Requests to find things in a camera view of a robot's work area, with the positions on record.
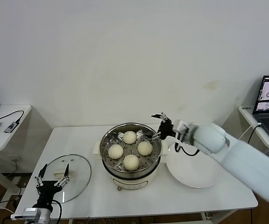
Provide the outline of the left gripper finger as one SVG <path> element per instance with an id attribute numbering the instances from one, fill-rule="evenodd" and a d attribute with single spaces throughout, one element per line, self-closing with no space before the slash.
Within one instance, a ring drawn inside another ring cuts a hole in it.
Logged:
<path id="1" fill-rule="evenodd" d="M 64 187 L 69 182 L 69 180 L 69 164 L 67 164 L 63 177 L 59 181 L 57 181 L 54 186 Z"/>
<path id="2" fill-rule="evenodd" d="M 35 179 L 36 179 L 36 181 L 37 181 L 37 185 L 36 185 L 37 187 L 43 185 L 43 178 L 44 178 L 44 174 L 45 174 L 45 172 L 46 172 L 46 168 L 47 168 L 47 166 L 48 166 L 48 164 L 45 164 L 45 165 L 43 166 L 43 168 L 39 171 L 38 176 L 35 176 Z"/>

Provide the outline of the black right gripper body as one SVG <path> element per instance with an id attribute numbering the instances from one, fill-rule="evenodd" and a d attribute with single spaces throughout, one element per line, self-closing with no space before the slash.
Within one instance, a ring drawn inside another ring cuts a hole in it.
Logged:
<path id="1" fill-rule="evenodd" d="M 172 121 L 167 118 L 162 120 L 158 128 L 159 138 L 165 140 L 168 136 L 175 137 L 175 132 L 173 131 Z"/>

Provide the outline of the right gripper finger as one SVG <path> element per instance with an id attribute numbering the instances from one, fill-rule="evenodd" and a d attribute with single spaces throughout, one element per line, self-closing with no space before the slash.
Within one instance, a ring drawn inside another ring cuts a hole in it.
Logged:
<path id="1" fill-rule="evenodd" d="M 145 134 L 145 138 L 148 141 L 161 141 L 161 132 L 155 133 L 155 134 Z"/>
<path id="2" fill-rule="evenodd" d="M 161 122 L 163 122 L 163 123 L 165 123 L 165 122 L 167 122 L 169 120 L 169 118 L 167 117 L 167 115 L 164 114 L 163 112 L 160 113 L 160 114 L 154 114 L 151 117 L 156 118 L 156 119 L 160 119 Z"/>

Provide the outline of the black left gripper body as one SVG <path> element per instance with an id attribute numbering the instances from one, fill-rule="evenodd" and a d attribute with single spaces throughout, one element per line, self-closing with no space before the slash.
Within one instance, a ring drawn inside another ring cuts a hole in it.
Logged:
<path id="1" fill-rule="evenodd" d="M 36 187 L 39 198 L 33 208 L 52 208 L 54 195 L 62 191 L 63 187 L 58 186 L 57 181 L 43 181 L 42 185 Z"/>

